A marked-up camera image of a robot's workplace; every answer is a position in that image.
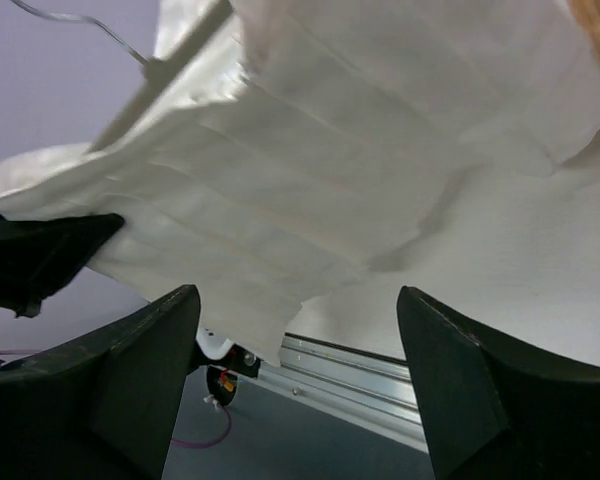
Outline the white pleated skirt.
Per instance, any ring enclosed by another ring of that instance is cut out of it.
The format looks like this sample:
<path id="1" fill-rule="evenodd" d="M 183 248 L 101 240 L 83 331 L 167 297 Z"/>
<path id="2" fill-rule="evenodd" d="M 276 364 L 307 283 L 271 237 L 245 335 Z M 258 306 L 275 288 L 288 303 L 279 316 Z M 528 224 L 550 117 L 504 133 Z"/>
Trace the white pleated skirt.
<path id="1" fill-rule="evenodd" d="M 416 286 L 600 365 L 600 60 L 568 1 L 237 1 L 114 146 L 0 164 L 0 213 L 115 212 L 92 268 L 276 361 L 399 354 Z"/>

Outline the grey hanger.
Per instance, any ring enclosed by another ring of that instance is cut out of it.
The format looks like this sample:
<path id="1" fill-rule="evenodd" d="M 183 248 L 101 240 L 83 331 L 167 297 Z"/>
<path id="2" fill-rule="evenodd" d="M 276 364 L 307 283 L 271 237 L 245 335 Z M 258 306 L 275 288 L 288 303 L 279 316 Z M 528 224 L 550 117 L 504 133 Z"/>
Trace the grey hanger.
<path id="1" fill-rule="evenodd" d="M 0 2 L 0 93 L 13 110 L 0 143 L 17 150 L 114 145 L 233 14 L 228 1 L 80 1 L 79 17 L 48 5 Z M 191 6 L 198 18 L 189 18 Z"/>

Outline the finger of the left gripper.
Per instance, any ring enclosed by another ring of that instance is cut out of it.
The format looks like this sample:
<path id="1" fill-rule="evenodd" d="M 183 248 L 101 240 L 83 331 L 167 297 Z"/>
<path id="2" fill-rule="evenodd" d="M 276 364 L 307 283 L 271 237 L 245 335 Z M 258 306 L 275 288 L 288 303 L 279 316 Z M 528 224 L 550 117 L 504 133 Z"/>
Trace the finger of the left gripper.
<path id="1" fill-rule="evenodd" d="M 109 213 L 45 221 L 0 214 L 0 308 L 34 318 L 125 225 Z"/>

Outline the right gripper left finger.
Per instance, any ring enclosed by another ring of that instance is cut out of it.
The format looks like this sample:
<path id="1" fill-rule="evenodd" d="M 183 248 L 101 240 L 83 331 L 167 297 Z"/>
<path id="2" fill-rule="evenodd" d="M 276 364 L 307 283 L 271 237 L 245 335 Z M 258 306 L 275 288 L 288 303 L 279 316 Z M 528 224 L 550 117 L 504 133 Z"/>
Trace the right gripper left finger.
<path id="1" fill-rule="evenodd" d="M 184 285 L 0 366 L 0 479 L 160 478 L 199 315 Z"/>

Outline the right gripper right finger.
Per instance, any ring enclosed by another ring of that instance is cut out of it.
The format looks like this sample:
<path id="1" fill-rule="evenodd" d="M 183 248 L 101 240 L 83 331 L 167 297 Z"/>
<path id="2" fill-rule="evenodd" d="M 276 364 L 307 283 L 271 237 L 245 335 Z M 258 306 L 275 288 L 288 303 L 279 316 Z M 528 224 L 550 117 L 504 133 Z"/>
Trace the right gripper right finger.
<path id="1" fill-rule="evenodd" d="M 438 479 L 600 479 L 600 367 L 405 286 L 397 320 Z"/>

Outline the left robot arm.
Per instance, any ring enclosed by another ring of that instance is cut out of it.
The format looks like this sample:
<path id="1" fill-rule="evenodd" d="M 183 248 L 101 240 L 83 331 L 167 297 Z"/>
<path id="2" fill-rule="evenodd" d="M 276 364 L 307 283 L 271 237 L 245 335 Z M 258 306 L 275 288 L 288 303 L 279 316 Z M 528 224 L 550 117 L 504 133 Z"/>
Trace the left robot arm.
<path id="1" fill-rule="evenodd" d="M 115 213 L 46 221 L 8 220 L 0 214 L 0 308 L 16 317 L 38 316 L 43 301 L 69 285 L 124 225 Z M 256 377 L 260 361 L 230 341 L 214 347 L 215 338 L 207 329 L 198 331 L 190 369 L 207 368 L 210 396 L 225 407 L 237 392 L 237 377 Z"/>

